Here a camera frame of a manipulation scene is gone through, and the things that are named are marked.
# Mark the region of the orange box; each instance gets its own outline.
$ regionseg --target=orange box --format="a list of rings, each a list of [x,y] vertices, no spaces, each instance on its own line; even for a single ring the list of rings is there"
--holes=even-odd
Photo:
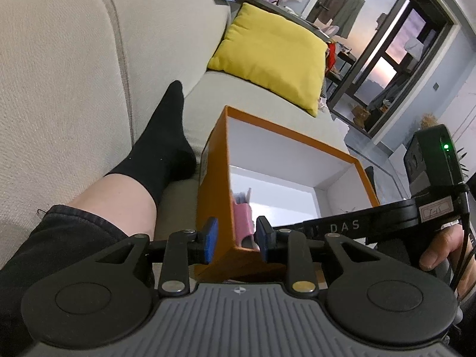
[[[213,216],[218,241],[213,262],[195,266],[200,281],[262,280],[282,273],[259,250],[236,243],[232,194],[251,188],[254,221],[272,226],[379,205],[359,161],[285,127],[226,106],[203,149],[197,229]]]

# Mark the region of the sofa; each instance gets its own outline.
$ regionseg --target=sofa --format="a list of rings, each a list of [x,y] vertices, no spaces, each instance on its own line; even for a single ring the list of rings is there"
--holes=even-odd
[[[197,161],[227,104],[347,152],[327,110],[206,70],[219,0],[0,0],[0,266],[41,220],[130,151],[174,80]],[[195,224],[198,181],[171,184],[156,238]]]

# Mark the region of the sofa backrest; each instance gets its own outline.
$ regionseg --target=sofa backrest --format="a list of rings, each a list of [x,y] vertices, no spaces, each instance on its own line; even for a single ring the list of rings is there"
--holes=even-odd
[[[130,151],[166,87],[185,95],[227,22],[213,0],[0,0],[0,267],[56,203]]]

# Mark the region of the metal screw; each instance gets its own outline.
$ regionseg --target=metal screw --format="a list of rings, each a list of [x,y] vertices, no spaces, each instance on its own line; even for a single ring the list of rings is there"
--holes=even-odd
[[[185,284],[179,280],[168,280],[162,283],[162,290],[167,291],[168,293],[179,293],[183,291]]]
[[[316,285],[308,280],[300,280],[293,283],[293,290],[298,293],[312,293],[316,289]]]

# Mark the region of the black sock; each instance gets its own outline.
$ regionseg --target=black sock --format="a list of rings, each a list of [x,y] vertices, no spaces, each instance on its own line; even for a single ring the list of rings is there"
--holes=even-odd
[[[189,179],[195,172],[195,155],[183,133],[183,104],[182,83],[176,80],[168,86],[129,155],[108,173],[140,182],[157,206],[171,181]]]

